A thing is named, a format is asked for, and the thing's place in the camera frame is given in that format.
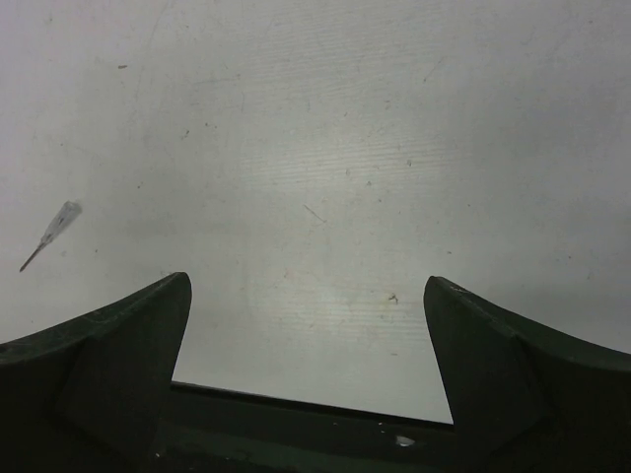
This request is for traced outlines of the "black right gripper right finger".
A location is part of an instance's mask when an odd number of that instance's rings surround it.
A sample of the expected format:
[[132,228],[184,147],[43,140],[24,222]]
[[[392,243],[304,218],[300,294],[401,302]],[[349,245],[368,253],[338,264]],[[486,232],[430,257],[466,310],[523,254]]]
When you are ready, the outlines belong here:
[[443,277],[423,304],[458,472],[627,472],[630,357]]

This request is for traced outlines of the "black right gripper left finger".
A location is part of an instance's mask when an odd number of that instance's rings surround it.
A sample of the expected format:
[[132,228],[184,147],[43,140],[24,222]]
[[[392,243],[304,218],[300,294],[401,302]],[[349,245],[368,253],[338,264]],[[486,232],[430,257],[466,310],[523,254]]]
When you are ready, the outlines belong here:
[[141,471],[191,301],[188,275],[176,272],[2,344],[2,471]]

